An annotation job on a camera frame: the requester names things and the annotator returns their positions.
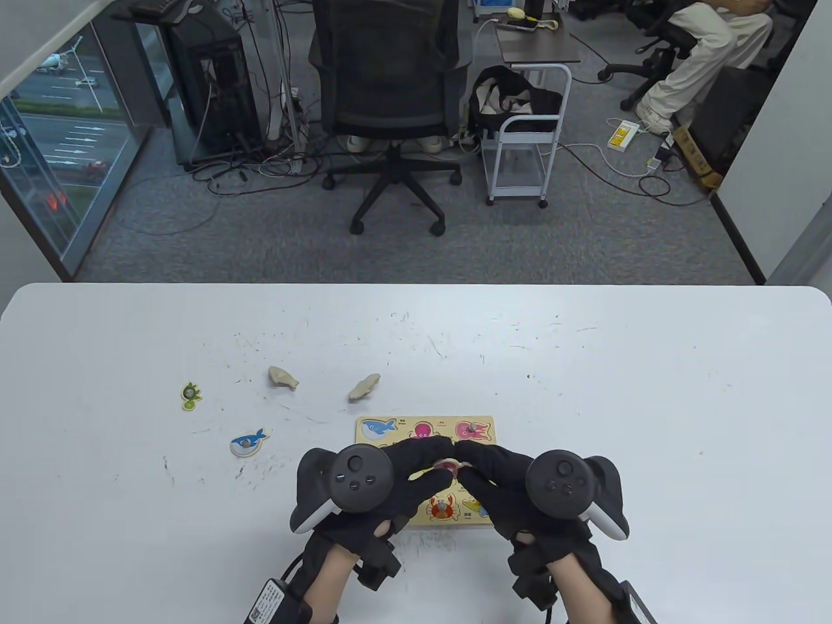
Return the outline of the person's left hand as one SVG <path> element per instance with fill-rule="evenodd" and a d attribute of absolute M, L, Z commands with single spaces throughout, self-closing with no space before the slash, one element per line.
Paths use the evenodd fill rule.
<path fill-rule="evenodd" d="M 357 556 L 359 583 L 376 591 L 401 567 L 390 539 L 454 475 L 439 464 L 454 452 L 443 436 L 405 439 L 383 448 L 356 443 L 336 454 L 314 448 L 298 469 L 294 533 L 312 532 L 310 544 L 344 547 Z"/>

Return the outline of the person's right hand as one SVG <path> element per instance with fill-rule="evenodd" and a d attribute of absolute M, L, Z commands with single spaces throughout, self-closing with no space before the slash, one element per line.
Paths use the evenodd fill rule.
<path fill-rule="evenodd" d="M 558 588 L 569 621 L 601 623 L 612 621 L 612 607 L 592 582 L 576 553 L 589 544 L 591 533 L 580 520 L 547 516 L 531 500 L 526 474 L 532 458 L 497 445 L 473 441 L 456 443 L 456 458 L 463 463 L 458 480 L 481 502 L 496 531 L 512 544 L 509 569 L 523 590 L 543 590 L 543 572 Z"/>

